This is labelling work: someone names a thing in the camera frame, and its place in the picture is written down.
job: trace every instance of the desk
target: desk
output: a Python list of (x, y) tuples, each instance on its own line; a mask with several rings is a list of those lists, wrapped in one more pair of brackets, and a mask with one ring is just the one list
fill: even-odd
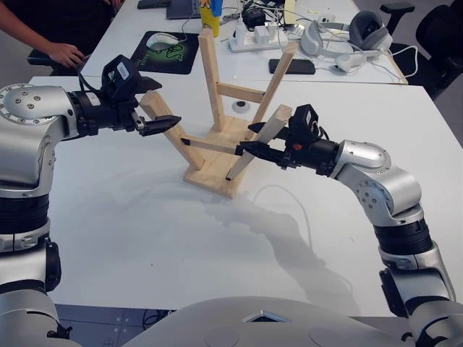
[[(236, 1), (225, 0), (224, 6), (235, 7)], [(310, 19), (317, 19), (318, 14), (309, 14), (307, 12), (309, 8), (320, 13), (334, 13), (336, 15), (336, 20), (341, 22), (350, 22), (353, 16), (358, 12), (358, 8), (354, 5), (353, 1), (350, 0), (322, 2), (313, 0), (296, 1), (296, 12), (305, 14)], [(100, 76), (103, 67), (118, 54), (124, 54), (130, 58), (145, 32), (161, 30), (180, 33), (183, 22), (184, 20), (167, 20), (165, 9), (139, 10), (137, 9), (137, 0), (126, 0), (82, 70), (82, 74), (84, 76)], [(227, 31), (233, 33), (234, 25), (235, 22), (226, 24)], [(185, 25), (185, 31), (188, 33), (199, 33), (201, 31), (201, 21), (190, 20), (190, 22)], [(232, 53), (228, 47), (228, 41), (221, 42), (219, 38), (216, 39), (216, 52), (222, 82), (232, 82), (235, 79), (268, 81), (272, 76), (268, 72), (268, 60), (279, 59), (281, 56), (279, 50)], [(333, 61), (333, 59), (314, 60), (317, 67), (324, 68), (332, 66)], [(401, 74), (400, 71), (396, 69), (395, 63), (386, 56), (379, 57), (375, 60), (375, 63), (385, 66), (391, 71), (395, 71), (396, 74)], [(166, 76), (166, 74), (151, 72), (142, 72), (142, 74), (154, 79)], [(204, 72), (201, 55), (197, 54), (191, 74), (182, 76), (182, 78), (202, 79), (203, 77)], [(314, 82), (397, 82), (397, 78), (392, 77), (385, 70), (375, 67), (372, 64), (366, 64), (360, 71), (351, 75), (319, 69), (314, 75), (287, 75), (284, 79)]]
[[(98, 81), (89, 78), (96, 87)], [(211, 125), (206, 88), (160, 82), (185, 130), (203, 136)], [(73, 77), (31, 83), (78, 89)], [(263, 89), (266, 83), (245, 85)], [(231, 103), (224, 101), (233, 115)], [(311, 103), (331, 139), (378, 143), (417, 177), (426, 221), (462, 300), (463, 151), (426, 92), (282, 82), (269, 110), (280, 103)], [(243, 116), (251, 119), (252, 112)], [(59, 144), (56, 156), (49, 215), (63, 269), (51, 293), (58, 304), (178, 309), (258, 295), (353, 316), (390, 315), (373, 228), (339, 182), (254, 160), (237, 198), (228, 200), (183, 182), (187, 163), (163, 135), (108, 129)]]

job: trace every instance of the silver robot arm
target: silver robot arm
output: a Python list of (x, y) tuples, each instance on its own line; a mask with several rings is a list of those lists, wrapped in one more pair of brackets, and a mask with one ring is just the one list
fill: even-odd
[[(258, 132), (262, 124), (253, 124)], [(417, 346), (463, 343), (463, 305), (429, 235), (422, 210), (421, 188), (408, 172), (394, 166), (390, 155), (372, 143), (330, 141), (318, 126), (312, 106), (297, 108), (289, 127), (277, 135), (284, 152), (260, 142), (241, 142), (246, 150), (278, 166), (305, 166), (349, 187), (375, 229), (387, 267), (380, 272), (390, 310), (406, 317)]]
[(357, 196), (375, 229), (386, 270), (380, 272), (391, 311), (409, 320), (418, 346), (463, 342), (463, 305), (431, 240), (420, 205), (421, 189), (408, 172), (394, 166), (381, 147), (343, 141), (332, 179)]
[(0, 90), (0, 345), (78, 346), (59, 324), (47, 292), (61, 279), (51, 241), (48, 194), (55, 146), (97, 135), (102, 128), (142, 136), (170, 129), (175, 116), (145, 121), (135, 94), (161, 87), (118, 56), (103, 71), (102, 88), (67, 93), (61, 87), (12, 85)]
[(62, 88), (0, 90), (0, 336), (5, 346), (78, 346), (46, 295), (61, 278), (47, 217), (54, 149), (77, 135), (75, 107)]

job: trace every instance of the label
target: label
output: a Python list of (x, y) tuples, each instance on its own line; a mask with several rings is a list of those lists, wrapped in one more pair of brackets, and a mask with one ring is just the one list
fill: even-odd
[(98, 99), (98, 96), (96, 96), (95, 93), (86, 93), (86, 95), (92, 106), (101, 105), (100, 99)]
[(119, 63), (117, 65), (117, 71), (119, 71), (123, 80), (126, 80), (129, 77), (129, 72), (123, 63)]

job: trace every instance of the power strip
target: power strip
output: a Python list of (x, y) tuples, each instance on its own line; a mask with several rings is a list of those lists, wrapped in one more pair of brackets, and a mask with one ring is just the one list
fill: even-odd
[(229, 45), (232, 52), (249, 52), (249, 51), (265, 51), (269, 49), (281, 49), (288, 44), (288, 38), (281, 28), (278, 29), (279, 34), (275, 33), (273, 39), (266, 43), (258, 43), (255, 39), (255, 34), (249, 31), (244, 33), (244, 40), (241, 44), (238, 38), (230, 38)]

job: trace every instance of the computer mouse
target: computer mouse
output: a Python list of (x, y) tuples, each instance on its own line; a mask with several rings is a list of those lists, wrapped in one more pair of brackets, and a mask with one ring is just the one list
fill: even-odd
[(171, 34), (156, 33), (146, 41), (146, 46), (154, 51), (162, 51), (163, 49), (175, 46), (178, 42), (179, 39)]

